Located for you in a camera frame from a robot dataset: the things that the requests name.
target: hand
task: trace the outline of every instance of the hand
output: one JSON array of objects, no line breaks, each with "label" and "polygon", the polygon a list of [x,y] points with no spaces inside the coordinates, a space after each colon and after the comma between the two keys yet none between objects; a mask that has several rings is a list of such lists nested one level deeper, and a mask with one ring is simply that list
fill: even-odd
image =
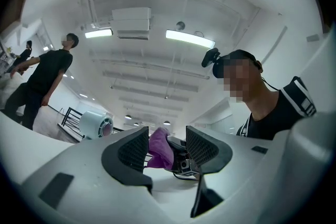
[{"label": "hand", "polygon": [[41,106],[47,106],[48,103],[49,103],[49,99],[50,99],[50,96],[49,95],[45,95],[42,99],[42,103],[41,103]]},{"label": "hand", "polygon": [[14,74],[17,72],[18,68],[17,66],[13,68],[13,70],[11,71],[10,75],[11,75],[11,79],[13,78]]}]

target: white stripe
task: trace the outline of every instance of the white stripe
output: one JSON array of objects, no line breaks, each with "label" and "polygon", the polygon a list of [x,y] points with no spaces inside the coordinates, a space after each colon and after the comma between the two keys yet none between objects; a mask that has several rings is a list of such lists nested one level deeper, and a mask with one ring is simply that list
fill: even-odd
[{"label": "white stripe", "polygon": [[242,127],[241,127],[241,129],[240,129],[240,134],[239,134],[240,136],[242,136],[242,132],[243,132],[243,129],[244,129],[244,125],[245,125],[245,124],[243,124]]},{"label": "white stripe", "polygon": [[305,98],[304,101],[302,102],[301,106],[303,107],[304,110],[307,110],[307,108],[311,105],[309,102],[308,98]]},{"label": "white stripe", "polygon": [[316,110],[315,110],[315,108],[313,108],[313,109],[311,110],[309,116],[311,116],[311,115],[312,115],[313,113],[315,113],[315,112],[316,112]]},{"label": "white stripe", "polygon": [[301,116],[306,117],[306,115],[301,111],[299,106],[294,102],[294,100],[285,92],[284,89],[280,89],[284,96],[287,98],[288,102],[293,106],[293,108],[298,112]]},{"label": "white stripe", "polygon": [[250,116],[248,116],[248,119],[247,119],[246,134],[245,134],[246,137],[247,137],[247,134],[248,134],[248,125],[250,123],[250,117],[251,117],[251,114],[250,114]]},{"label": "white stripe", "polygon": [[313,104],[309,92],[297,80],[295,80],[294,83],[301,90],[301,92],[303,92],[303,94],[308,98],[309,102]]},{"label": "white stripe", "polygon": [[309,115],[309,114],[310,114],[310,112],[311,112],[313,109],[314,109],[314,106],[313,106],[313,105],[311,105],[311,106],[310,106],[310,108],[309,108],[308,110],[306,110],[307,114]]}]

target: floor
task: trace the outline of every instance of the floor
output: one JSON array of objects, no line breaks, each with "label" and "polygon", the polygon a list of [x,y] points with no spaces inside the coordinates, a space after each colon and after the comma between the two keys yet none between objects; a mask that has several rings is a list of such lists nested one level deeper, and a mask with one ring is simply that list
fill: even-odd
[{"label": "floor", "polygon": [[43,106],[38,111],[35,118],[33,130],[39,134],[49,136],[51,138],[76,144],[77,140],[64,132],[57,123],[62,122],[63,115],[55,111],[49,106]]}]

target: air conditioner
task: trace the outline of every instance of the air conditioner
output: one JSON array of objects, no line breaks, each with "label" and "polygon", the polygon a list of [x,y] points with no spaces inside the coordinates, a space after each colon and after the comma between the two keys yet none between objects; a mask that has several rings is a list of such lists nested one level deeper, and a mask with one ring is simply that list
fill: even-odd
[{"label": "air conditioner", "polygon": [[120,39],[148,40],[149,31],[117,31],[117,37]]},{"label": "air conditioner", "polygon": [[114,31],[149,31],[150,18],[147,7],[114,9],[110,25]]}]

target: black pad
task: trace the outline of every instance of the black pad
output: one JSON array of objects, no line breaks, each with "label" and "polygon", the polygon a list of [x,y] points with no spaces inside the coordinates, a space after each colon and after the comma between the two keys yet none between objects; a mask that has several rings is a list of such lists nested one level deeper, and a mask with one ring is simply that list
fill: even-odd
[{"label": "black pad", "polygon": [[130,134],[105,148],[101,164],[106,172],[127,186],[146,186],[150,192],[152,179],[142,174],[148,152],[148,127]]},{"label": "black pad", "polygon": [[203,175],[217,173],[232,158],[231,147],[191,126],[186,127],[186,147],[200,171],[200,181],[191,217],[194,218],[215,207],[223,199],[212,189],[206,187]]}]

